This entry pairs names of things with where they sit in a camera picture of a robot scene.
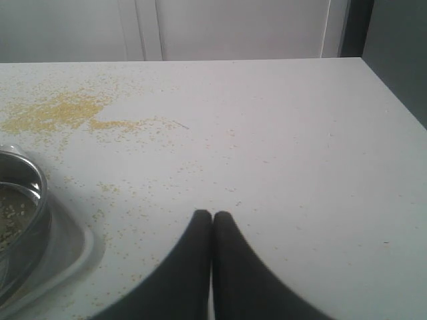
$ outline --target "metal bowl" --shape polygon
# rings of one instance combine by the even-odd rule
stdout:
[[[36,164],[0,151],[0,305],[18,290],[46,249],[51,227],[47,195],[46,178]]]

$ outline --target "white table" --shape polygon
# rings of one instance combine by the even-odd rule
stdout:
[[[14,319],[107,307],[195,208],[231,211],[339,320],[427,319],[427,132],[362,60],[0,65],[0,90],[1,142],[30,151],[101,244]]]

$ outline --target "gray wall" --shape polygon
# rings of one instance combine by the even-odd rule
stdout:
[[[427,0],[376,0],[363,59],[427,128]]]

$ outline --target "seed pile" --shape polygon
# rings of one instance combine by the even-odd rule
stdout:
[[[35,212],[35,204],[16,189],[0,185],[0,252],[20,235]]]

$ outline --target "bowl rim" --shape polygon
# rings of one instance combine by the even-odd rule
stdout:
[[[35,172],[35,174],[40,179],[40,199],[39,199],[39,202],[35,208],[32,219],[30,220],[30,222],[28,222],[28,224],[25,226],[25,228],[23,228],[21,234],[18,235],[16,238],[14,238],[14,240],[12,240],[12,242],[7,246],[7,248],[4,251],[0,252],[0,262],[2,260],[4,260],[4,258],[9,256],[10,252],[22,241],[22,238],[25,238],[27,231],[31,230],[33,228],[33,226],[38,222],[38,220],[40,220],[40,218],[44,214],[48,213],[47,208],[46,208],[46,206],[47,206],[47,180],[46,180],[46,176],[44,175],[44,173],[42,172],[40,167],[38,165],[36,165],[34,162],[32,162],[32,160],[28,159],[27,157],[24,157],[22,155],[18,155],[14,152],[0,151],[0,157],[3,155],[6,157],[12,158],[14,161],[23,162],[24,164],[26,164],[28,167],[30,167],[30,169],[32,169]]]

